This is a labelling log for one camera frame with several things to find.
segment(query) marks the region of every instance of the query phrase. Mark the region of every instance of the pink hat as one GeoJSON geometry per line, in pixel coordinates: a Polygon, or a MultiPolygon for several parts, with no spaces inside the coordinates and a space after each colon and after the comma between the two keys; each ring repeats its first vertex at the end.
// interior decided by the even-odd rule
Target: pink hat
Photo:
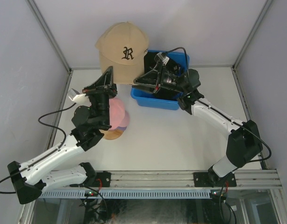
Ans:
{"type": "Polygon", "coordinates": [[[110,130],[115,130],[117,127],[125,127],[129,124],[129,115],[125,112],[123,101],[119,98],[109,100],[109,116],[110,116],[110,130]]]}

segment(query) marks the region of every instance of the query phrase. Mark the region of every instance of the tan baseball cap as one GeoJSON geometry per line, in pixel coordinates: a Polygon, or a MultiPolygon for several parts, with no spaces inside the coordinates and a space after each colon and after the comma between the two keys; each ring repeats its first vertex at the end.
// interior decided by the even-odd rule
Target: tan baseball cap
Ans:
{"type": "Polygon", "coordinates": [[[144,74],[147,54],[147,34],[131,22],[119,22],[109,27],[96,42],[102,73],[113,66],[114,83],[133,84],[144,74]]]}

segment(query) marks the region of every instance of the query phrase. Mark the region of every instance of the gray wall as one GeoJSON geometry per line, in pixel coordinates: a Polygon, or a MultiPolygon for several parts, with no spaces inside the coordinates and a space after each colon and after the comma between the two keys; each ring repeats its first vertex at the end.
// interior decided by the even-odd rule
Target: gray wall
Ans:
{"type": "Polygon", "coordinates": [[[238,68],[252,118],[287,196],[287,0],[276,0],[238,68]]]}
{"type": "MultiPolygon", "coordinates": [[[[44,150],[50,130],[37,118],[57,108],[65,81],[66,71],[26,2],[0,0],[0,179],[8,175],[8,163],[44,150]]],[[[13,191],[11,181],[0,190],[13,191]]],[[[0,224],[15,223],[19,208],[16,195],[0,195],[0,224]]]]}

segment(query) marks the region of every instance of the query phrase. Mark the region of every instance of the blue plastic container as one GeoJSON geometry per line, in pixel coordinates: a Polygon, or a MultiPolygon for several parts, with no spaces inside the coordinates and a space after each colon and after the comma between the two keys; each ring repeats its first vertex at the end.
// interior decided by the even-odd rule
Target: blue plastic container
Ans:
{"type": "MultiPolygon", "coordinates": [[[[184,69],[187,68],[185,56],[181,52],[171,52],[167,55],[169,58],[174,60],[176,63],[180,64],[184,69]]],[[[137,101],[137,104],[140,106],[160,108],[166,110],[174,110],[179,109],[178,102],[176,100],[165,100],[165,99],[157,99],[152,94],[146,93],[141,90],[137,90],[131,88],[131,97],[137,101]]]]}

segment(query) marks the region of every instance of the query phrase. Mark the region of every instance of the cap brim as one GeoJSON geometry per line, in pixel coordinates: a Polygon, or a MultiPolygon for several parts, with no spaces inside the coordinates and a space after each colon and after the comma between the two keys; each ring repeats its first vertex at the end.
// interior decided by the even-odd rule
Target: cap brim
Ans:
{"type": "Polygon", "coordinates": [[[123,65],[107,59],[99,53],[100,68],[104,73],[109,66],[113,66],[115,84],[134,84],[133,80],[144,74],[144,57],[138,61],[138,64],[123,65]]]}

